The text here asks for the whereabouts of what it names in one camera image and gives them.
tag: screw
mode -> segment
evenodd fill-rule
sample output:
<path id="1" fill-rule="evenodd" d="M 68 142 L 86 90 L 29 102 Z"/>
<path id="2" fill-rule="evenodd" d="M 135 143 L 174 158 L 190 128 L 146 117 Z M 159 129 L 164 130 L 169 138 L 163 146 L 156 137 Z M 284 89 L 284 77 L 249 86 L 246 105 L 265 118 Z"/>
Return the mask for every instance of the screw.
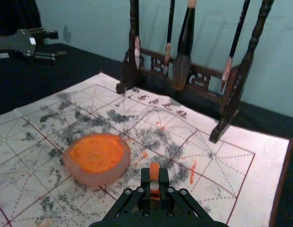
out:
<path id="1" fill-rule="evenodd" d="M 131 190 L 130 189 L 126 189 L 124 190 L 124 193 L 126 193 L 127 195 L 131 194 Z"/>
<path id="2" fill-rule="evenodd" d="M 174 192 L 174 189 L 171 188 L 171 187 L 169 187 L 169 188 L 167 189 L 167 191 L 170 192 L 170 193 L 172 193 L 172 192 Z"/>
<path id="3" fill-rule="evenodd" d="M 143 217 L 148 217 L 148 216 L 150 216 L 150 213 L 149 213 L 148 211 L 144 211 L 144 212 L 142 213 L 142 216 L 143 216 Z"/>
<path id="4" fill-rule="evenodd" d="M 168 217 L 173 217 L 174 216 L 174 213 L 172 212 L 172 211 L 168 211 L 167 213 L 166 213 L 166 215 L 168 216 Z"/>
<path id="5" fill-rule="evenodd" d="M 181 190 L 180 190 L 180 193 L 181 193 L 182 195 L 186 195 L 186 194 L 188 193 L 188 191 L 185 190 L 185 189 L 181 189 Z"/>
<path id="6" fill-rule="evenodd" d="M 138 192 L 143 192 L 144 190 L 143 190 L 142 187 L 139 187 L 139 188 L 137 189 L 137 191 L 138 191 Z"/>

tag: black tablecloth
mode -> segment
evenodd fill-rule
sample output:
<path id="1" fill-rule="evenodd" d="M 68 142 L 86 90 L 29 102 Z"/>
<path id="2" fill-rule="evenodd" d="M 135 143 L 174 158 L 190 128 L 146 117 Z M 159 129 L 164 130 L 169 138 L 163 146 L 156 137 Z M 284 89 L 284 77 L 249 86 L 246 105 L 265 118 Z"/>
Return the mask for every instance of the black tablecloth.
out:
<path id="1" fill-rule="evenodd" d="M 40 47 L 40 52 L 67 51 L 55 66 L 26 63 L 10 59 L 0 61 L 0 114 L 32 103 L 66 89 L 99 72 L 116 79 L 121 74 L 121 62 L 114 61 L 64 44 Z M 218 106 L 193 92 L 175 92 L 160 79 L 150 79 L 143 89 L 167 95 L 183 105 L 219 119 Z M 247 103 L 240 103 L 240 112 L 233 125 L 279 137 L 293 137 L 293 118 Z M 293 155 L 287 171 L 276 226 L 293 227 Z"/>

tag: teal wall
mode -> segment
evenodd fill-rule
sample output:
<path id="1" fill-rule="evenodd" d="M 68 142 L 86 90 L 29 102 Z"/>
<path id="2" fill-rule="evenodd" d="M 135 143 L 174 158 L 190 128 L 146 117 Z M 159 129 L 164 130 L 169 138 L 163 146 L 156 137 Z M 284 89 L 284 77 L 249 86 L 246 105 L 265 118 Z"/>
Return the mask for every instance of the teal wall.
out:
<path id="1" fill-rule="evenodd" d="M 129 0 L 36 0 L 42 24 L 58 30 L 58 42 L 122 61 L 128 48 Z M 165 51 L 169 0 L 140 0 L 143 47 Z M 232 45 L 243 0 L 198 0 L 192 60 L 223 70 Z M 234 57 L 244 56 L 261 0 L 251 0 Z M 172 55 L 187 0 L 176 0 Z M 210 89 L 218 91 L 219 81 Z M 276 0 L 255 52 L 242 101 L 293 117 L 293 0 Z"/>

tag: dark wooden post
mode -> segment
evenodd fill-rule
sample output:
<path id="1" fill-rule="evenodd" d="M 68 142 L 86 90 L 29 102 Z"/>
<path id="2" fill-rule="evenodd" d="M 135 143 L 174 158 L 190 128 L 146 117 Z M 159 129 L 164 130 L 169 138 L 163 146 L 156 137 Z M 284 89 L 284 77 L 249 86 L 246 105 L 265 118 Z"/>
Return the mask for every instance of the dark wooden post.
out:
<path id="1" fill-rule="evenodd" d="M 250 39 L 247 52 L 239 66 L 238 73 L 236 75 L 236 79 L 233 84 L 231 95 L 226 101 L 226 105 L 224 107 L 224 110 L 218 125 L 213 129 L 210 135 L 209 140 L 214 143 L 218 141 L 220 135 L 222 134 L 226 126 L 230 124 L 233 120 L 234 114 L 238 108 L 240 97 L 243 92 L 243 87 L 244 87 L 247 75 L 252 65 L 256 47 L 259 43 L 260 36 L 264 29 L 265 21 L 268 17 L 268 14 L 271 10 L 273 3 L 274 3 L 274 0 L 262 1 L 262 5 L 258 15 L 258 20 L 252 32 L 252 36 Z"/>
<path id="2" fill-rule="evenodd" d="M 122 62 L 120 83 L 116 86 L 117 93 L 123 93 L 127 88 L 134 87 L 137 82 L 138 70 L 135 64 L 135 36 L 136 29 L 139 29 L 137 22 L 138 0 L 130 0 L 130 24 L 129 49 Z"/>

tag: ink paste bowl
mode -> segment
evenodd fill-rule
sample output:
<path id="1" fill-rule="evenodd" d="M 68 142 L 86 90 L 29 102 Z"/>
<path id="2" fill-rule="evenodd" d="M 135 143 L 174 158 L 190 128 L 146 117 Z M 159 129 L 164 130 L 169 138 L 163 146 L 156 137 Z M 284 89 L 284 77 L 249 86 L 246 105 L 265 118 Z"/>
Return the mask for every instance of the ink paste bowl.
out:
<path id="1" fill-rule="evenodd" d="M 71 144 L 63 161 L 74 178 L 95 187 L 120 178 L 129 167 L 130 148 L 119 136 L 91 134 Z"/>

